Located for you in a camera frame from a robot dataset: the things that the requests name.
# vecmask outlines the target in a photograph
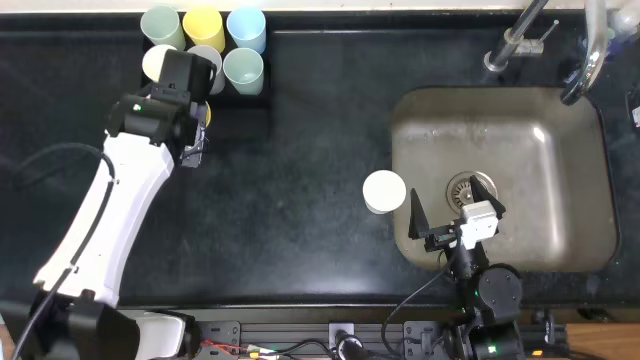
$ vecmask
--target black countertop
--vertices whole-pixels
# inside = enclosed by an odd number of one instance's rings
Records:
[[[215,143],[200,168],[174,171],[133,246],[120,304],[365,305],[397,302],[411,293],[434,273],[400,254],[392,215],[366,209],[362,183],[371,172],[391,168],[391,113],[413,89],[562,85],[584,30],[579,14],[546,14],[536,21],[531,36],[561,20],[541,58],[514,59],[500,76],[484,72],[482,56],[516,18],[270,14],[269,140]],[[1,19],[2,179],[46,145],[100,145],[111,105],[140,85],[138,19]],[[604,66],[592,90],[603,115],[619,251],[592,274],[525,273],[527,306],[639,302],[640,141],[624,97],[640,80],[638,64],[635,45]],[[27,190],[0,190],[0,289],[28,287],[63,238],[95,168],[80,159]],[[450,306],[455,291],[438,282],[417,302]]]

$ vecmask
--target chrome faucet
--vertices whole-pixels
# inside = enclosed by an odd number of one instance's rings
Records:
[[[544,40],[558,25],[558,21],[554,21],[551,28],[540,39],[525,39],[524,33],[548,1],[533,0],[520,15],[513,28],[504,32],[496,49],[484,56],[484,66],[488,70],[503,71],[507,68],[509,58],[512,56],[540,56],[542,54]],[[587,54],[582,69],[570,80],[561,94],[560,101],[565,105],[574,104],[591,88],[600,68],[602,68],[607,52],[607,9],[604,0],[585,0],[584,7],[587,20]]]

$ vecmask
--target drain strainer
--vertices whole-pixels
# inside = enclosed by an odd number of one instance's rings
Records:
[[[498,198],[498,190],[487,175],[479,171],[465,171],[454,176],[447,185],[447,202],[453,211],[459,213],[464,205],[473,204],[473,194],[471,193],[471,183],[469,178],[475,175],[480,183],[493,195]]]

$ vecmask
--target wooden surface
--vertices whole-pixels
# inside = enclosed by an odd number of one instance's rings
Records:
[[[611,360],[640,360],[640,324],[569,324],[567,330],[573,350]],[[4,325],[0,339],[7,360],[13,342]]]

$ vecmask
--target stainless steel sink basin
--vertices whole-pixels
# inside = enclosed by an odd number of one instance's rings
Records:
[[[489,261],[528,271],[591,271],[617,231],[600,120],[560,89],[440,88],[405,95],[393,115],[393,170],[415,188],[431,226],[458,218],[476,174],[506,206]],[[437,253],[408,238],[410,204],[394,212],[398,248],[434,269]]]

